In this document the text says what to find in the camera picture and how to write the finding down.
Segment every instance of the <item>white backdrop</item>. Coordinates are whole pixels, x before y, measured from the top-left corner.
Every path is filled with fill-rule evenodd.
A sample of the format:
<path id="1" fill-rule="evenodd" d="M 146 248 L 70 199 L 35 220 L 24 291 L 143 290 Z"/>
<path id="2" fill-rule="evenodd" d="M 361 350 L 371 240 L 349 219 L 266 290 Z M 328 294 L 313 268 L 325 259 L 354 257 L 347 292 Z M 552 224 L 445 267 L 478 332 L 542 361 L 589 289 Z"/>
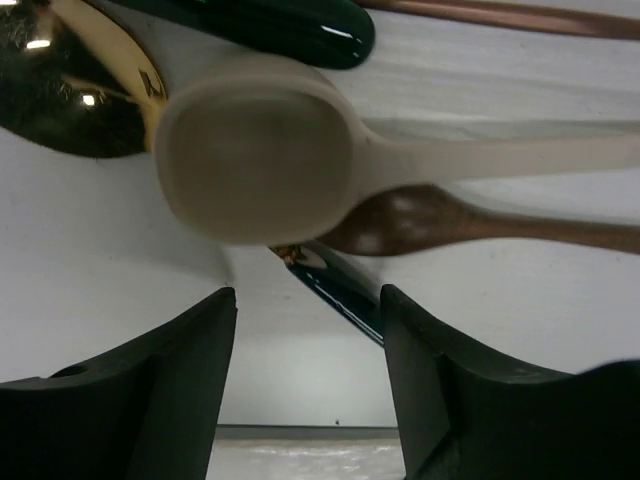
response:
<path id="1" fill-rule="evenodd" d="M 640 18 L 640 0 L 537 0 Z M 112 10 L 170 91 L 238 47 Z M 372 58 L 326 72 L 378 130 L 489 138 L 633 130 L 640 42 L 562 38 L 372 13 Z M 515 212 L 640 224 L 640 169 L 449 185 Z M 173 219 L 148 155 L 78 160 L 0 132 L 0 381 L 49 375 L 238 289 L 222 423 L 392 426 L 383 352 L 264 248 L 222 249 Z M 579 371 L 640 356 L 640 257 L 494 240 L 364 261 L 506 353 Z"/>

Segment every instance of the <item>floor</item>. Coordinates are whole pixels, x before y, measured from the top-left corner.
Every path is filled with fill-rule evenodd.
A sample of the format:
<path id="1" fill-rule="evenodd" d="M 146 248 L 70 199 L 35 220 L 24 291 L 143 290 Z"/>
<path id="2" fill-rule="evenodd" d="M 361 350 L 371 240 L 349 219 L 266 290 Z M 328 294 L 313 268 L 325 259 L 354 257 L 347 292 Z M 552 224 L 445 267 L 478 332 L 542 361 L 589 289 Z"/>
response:
<path id="1" fill-rule="evenodd" d="M 402 480 L 393 440 L 221 440 L 207 480 Z"/>

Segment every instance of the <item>utensil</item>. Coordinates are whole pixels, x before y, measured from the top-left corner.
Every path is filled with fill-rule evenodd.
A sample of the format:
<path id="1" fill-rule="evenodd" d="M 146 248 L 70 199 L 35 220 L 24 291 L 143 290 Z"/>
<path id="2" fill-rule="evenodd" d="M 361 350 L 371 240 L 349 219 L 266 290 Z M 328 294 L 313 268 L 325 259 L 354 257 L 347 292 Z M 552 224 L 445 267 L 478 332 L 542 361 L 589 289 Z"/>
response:
<path id="1" fill-rule="evenodd" d="M 380 193 L 320 241 L 345 253 L 395 256 L 486 238 L 537 238 L 640 254 L 640 226 L 494 213 L 433 185 Z"/>
<path id="2" fill-rule="evenodd" d="M 380 287 L 314 242 L 272 247 L 287 269 L 376 344 L 383 346 Z"/>
<path id="3" fill-rule="evenodd" d="M 640 135 L 392 141 L 364 126 L 316 70 L 249 54 L 173 96 L 154 155 L 186 225 L 223 243 L 287 245 L 399 186 L 638 166 Z"/>
<path id="4" fill-rule="evenodd" d="M 360 65 L 375 27 L 350 0 L 111 0 L 232 42 L 321 68 Z"/>
<path id="5" fill-rule="evenodd" d="M 135 40 L 81 0 L 0 4 L 0 125 L 72 155 L 150 150 L 166 102 Z"/>
<path id="6" fill-rule="evenodd" d="M 475 0 L 353 0 L 364 8 L 581 37 L 640 40 L 640 20 L 562 8 Z"/>

